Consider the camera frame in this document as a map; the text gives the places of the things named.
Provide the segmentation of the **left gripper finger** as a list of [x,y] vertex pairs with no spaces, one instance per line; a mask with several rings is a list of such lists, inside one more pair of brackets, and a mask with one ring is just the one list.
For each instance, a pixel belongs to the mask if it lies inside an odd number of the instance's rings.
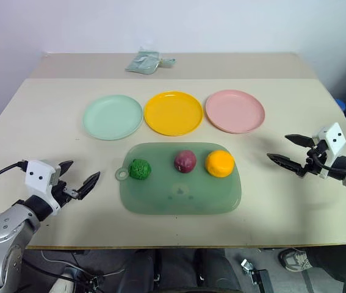
[[100,172],[96,172],[92,175],[90,175],[84,182],[83,185],[76,191],[77,192],[77,200],[83,200],[87,194],[89,194],[93,188],[95,187],[96,183],[98,182],[100,177]]
[[69,160],[69,161],[63,161],[59,164],[59,167],[60,167],[60,175],[59,176],[62,176],[63,174],[65,174],[68,169],[73,165],[74,161],[72,160]]

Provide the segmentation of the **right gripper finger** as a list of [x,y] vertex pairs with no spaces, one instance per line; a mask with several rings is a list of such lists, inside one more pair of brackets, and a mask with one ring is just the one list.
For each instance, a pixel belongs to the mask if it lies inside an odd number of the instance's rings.
[[280,167],[285,168],[286,170],[292,171],[298,176],[301,175],[301,171],[303,170],[303,167],[299,163],[290,160],[288,157],[282,156],[280,154],[272,154],[272,153],[267,153],[267,157],[272,162],[279,165]]
[[315,143],[311,137],[306,137],[299,134],[288,134],[285,138],[292,143],[299,145],[301,147],[314,147]]

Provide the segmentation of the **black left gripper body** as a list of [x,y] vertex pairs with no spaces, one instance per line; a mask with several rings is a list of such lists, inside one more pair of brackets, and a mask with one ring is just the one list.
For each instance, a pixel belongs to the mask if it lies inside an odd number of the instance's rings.
[[67,187],[66,182],[62,180],[59,180],[58,183],[52,187],[51,193],[60,208],[64,207],[72,199],[77,200],[79,197],[78,192]]

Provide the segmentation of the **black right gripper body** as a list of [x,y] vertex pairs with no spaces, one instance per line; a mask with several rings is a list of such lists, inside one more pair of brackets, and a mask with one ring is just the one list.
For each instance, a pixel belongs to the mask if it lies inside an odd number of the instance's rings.
[[315,143],[312,138],[303,138],[302,146],[309,148],[309,150],[307,152],[306,164],[300,171],[300,177],[304,177],[307,173],[319,175],[321,171],[328,172],[325,168],[327,143],[324,140]]

